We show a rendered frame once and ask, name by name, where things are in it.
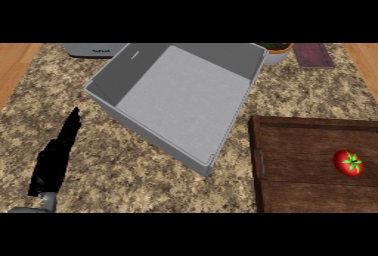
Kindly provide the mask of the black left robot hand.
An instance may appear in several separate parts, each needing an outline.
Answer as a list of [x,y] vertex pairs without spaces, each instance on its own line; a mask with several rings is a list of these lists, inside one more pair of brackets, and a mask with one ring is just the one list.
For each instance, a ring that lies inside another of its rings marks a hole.
[[44,192],[57,192],[64,179],[70,148],[81,128],[79,109],[73,108],[58,135],[47,143],[36,156],[27,195],[36,197]]

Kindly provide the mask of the grey open box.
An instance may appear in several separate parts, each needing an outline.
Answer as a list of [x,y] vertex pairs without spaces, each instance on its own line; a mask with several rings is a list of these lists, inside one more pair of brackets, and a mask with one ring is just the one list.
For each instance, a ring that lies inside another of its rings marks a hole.
[[253,43],[129,43],[83,84],[109,116],[202,176],[265,55]]

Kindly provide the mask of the dark wooden tray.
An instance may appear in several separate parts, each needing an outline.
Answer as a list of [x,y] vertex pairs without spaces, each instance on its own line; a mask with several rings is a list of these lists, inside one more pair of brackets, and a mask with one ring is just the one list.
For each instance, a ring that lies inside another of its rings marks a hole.
[[[378,213],[378,121],[252,116],[247,132],[259,213]],[[361,158],[357,177],[333,166],[339,150]]]

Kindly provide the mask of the red tomato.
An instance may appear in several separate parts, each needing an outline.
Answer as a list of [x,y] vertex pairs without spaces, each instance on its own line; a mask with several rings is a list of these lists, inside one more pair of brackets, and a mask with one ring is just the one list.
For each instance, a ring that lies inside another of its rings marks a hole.
[[333,166],[340,174],[357,177],[363,173],[363,161],[360,156],[349,150],[339,150],[333,154]]

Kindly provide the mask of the grey appliance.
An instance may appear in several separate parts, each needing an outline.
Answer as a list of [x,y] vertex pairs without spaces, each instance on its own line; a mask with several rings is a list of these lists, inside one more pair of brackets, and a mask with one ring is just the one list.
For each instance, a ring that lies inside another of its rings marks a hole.
[[125,43],[63,43],[61,46],[70,57],[112,58]]

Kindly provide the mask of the potted plant in white pot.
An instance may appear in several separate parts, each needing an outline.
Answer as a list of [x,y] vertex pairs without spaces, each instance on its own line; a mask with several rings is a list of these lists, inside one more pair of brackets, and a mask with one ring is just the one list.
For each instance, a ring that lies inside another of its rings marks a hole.
[[267,50],[265,56],[265,65],[275,65],[278,64],[292,49],[292,43],[259,43],[259,46]]

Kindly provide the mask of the maroon book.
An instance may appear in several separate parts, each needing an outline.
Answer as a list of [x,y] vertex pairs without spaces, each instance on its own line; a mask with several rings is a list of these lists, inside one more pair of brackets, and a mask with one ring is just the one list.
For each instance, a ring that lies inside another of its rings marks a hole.
[[295,43],[293,53],[301,68],[333,68],[333,61],[321,43]]

